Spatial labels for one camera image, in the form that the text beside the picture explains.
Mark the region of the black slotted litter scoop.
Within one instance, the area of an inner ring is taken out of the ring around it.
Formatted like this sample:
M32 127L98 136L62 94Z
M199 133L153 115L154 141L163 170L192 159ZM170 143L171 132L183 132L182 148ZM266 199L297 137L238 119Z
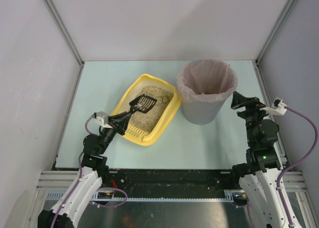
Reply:
M129 102L129 111L124 112L124 115L133 115L136 112L140 112L143 114L148 113L150 110L152 110L152 108L155 106L155 104L157 103L157 99L142 94L138 97L136 97L135 99L133 99L131 102Z

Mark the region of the grey trash bin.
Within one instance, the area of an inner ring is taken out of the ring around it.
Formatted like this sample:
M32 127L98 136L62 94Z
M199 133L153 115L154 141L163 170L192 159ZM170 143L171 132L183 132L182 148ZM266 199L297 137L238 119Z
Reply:
M220 111L226 100L214 103L187 103L181 100L182 113L189 122L196 125L206 125L216 118L218 112Z

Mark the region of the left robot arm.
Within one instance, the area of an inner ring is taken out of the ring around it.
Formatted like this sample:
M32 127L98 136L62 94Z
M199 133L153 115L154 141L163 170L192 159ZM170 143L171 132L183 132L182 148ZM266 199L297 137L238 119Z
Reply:
M118 191L128 199L128 194L117 187L103 187L110 182L107 158L104 152L115 135L124 135L131 112L109 116L96 112L88 120L96 120L100 126L98 134L91 131L83 140L83 152L78 157L79 170L76 178L62 198L48 211L42 210L37 218L39 228L76 228L93 195L97 191Z

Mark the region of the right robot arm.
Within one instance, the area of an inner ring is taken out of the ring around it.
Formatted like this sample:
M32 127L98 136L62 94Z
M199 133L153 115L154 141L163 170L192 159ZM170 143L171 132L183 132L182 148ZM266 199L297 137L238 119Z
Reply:
M271 107L257 97L235 91L231 109L244 108L237 115L245 120L248 149L246 163L234 165L232 172L247 196L247 212L255 228L301 227L284 187L282 165L274 144L279 125L268 115L284 115L285 103L277 98Z

